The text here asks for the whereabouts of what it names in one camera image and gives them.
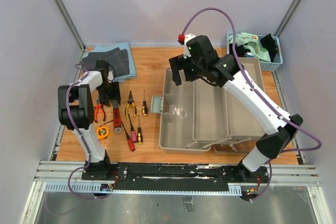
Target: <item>folded cloth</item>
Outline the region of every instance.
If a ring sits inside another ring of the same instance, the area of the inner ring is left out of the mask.
[[[229,37],[229,43],[233,42],[233,35]],[[237,33],[236,34],[236,45],[243,45],[245,49],[249,49],[254,57],[260,60],[270,62],[270,56],[266,48],[261,45],[259,37],[255,34],[249,33]]]
[[[90,52],[107,52],[107,51],[111,51],[115,48],[119,48],[121,50],[121,52],[123,53],[123,55],[125,53],[124,50],[127,51],[130,73],[125,74],[123,76],[115,77],[114,81],[124,82],[125,79],[135,78],[136,75],[137,75],[137,71],[135,70],[135,65],[134,65],[132,54],[131,54],[130,45],[127,42],[117,43],[117,44],[113,44],[113,45],[105,45],[105,46],[104,45],[96,45],[95,48],[93,50],[91,50]],[[83,57],[87,57],[90,52],[87,52],[86,54],[84,54]]]
[[[87,57],[84,57],[81,61],[82,63],[84,63],[82,67],[90,69],[89,67],[86,67],[85,64],[95,66],[97,60],[107,61],[108,64],[113,67],[112,69],[115,71],[114,77],[125,76],[126,74],[130,73],[127,51],[126,55],[124,56],[122,51],[120,51],[119,47],[107,52],[89,52],[89,55]]]
[[[271,34],[266,35],[260,40],[260,43],[265,47],[271,58],[271,62],[274,62],[275,55],[278,53],[278,46],[275,43],[275,40],[272,38]]]

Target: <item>green cloth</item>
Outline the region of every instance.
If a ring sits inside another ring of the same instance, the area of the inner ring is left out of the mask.
[[[233,43],[233,35],[229,36],[229,43]],[[254,57],[260,60],[271,62],[268,50],[261,45],[259,37],[255,34],[237,33],[236,45],[243,45],[244,48],[249,49]]]

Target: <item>gray floor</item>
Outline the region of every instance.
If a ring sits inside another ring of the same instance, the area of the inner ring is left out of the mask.
[[[46,213],[41,204],[36,223],[317,223],[305,187],[277,187],[253,204],[235,196],[111,195],[104,200],[81,200],[71,193],[48,193]]]

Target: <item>red-handled pliers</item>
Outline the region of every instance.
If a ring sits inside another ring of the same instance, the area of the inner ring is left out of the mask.
[[[96,123],[98,123],[97,115],[98,115],[99,110],[103,114],[103,121],[105,121],[106,117],[105,117],[105,111],[103,109],[103,104],[100,104],[99,96],[97,96],[97,106],[96,106],[96,109],[95,109],[95,117],[94,117],[94,120],[95,120]]]

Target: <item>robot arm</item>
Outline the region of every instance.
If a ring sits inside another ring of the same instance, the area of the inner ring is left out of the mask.
[[[255,172],[269,159],[276,158],[287,144],[293,139],[297,130],[279,118],[251,89],[243,73],[232,55],[219,57],[207,36],[186,35],[184,53],[169,59],[173,72],[173,80],[178,86],[181,83],[179,71],[183,70],[186,81],[206,78],[209,82],[224,88],[233,94],[257,118],[265,130],[265,135],[256,146],[238,164],[239,173],[243,177]],[[278,107],[257,85],[257,89],[283,117],[296,125],[301,125],[303,119],[299,115],[290,114]]]
[[[86,142],[83,142],[79,133],[74,129],[67,112],[66,92],[69,85],[58,88],[58,117],[60,123],[71,130],[78,138],[85,152],[86,161],[89,160],[89,155],[91,155],[90,163],[94,164],[103,162],[108,157],[105,149],[99,143],[95,128],[92,125],[94,121],[94,107],[91,93],[97,89],[100,102],[109,106],[109,101],[111,100],[117,100],[120,103],[120,90],[118,82],[110,82],[108,80],[109,64],[106,61],[98,60],[96,67],[85,74],[87,75],[85,79],[70,90],[69,102],[78,101],[78,105],[70,106],[71,116],[80,132],[84,135]]]

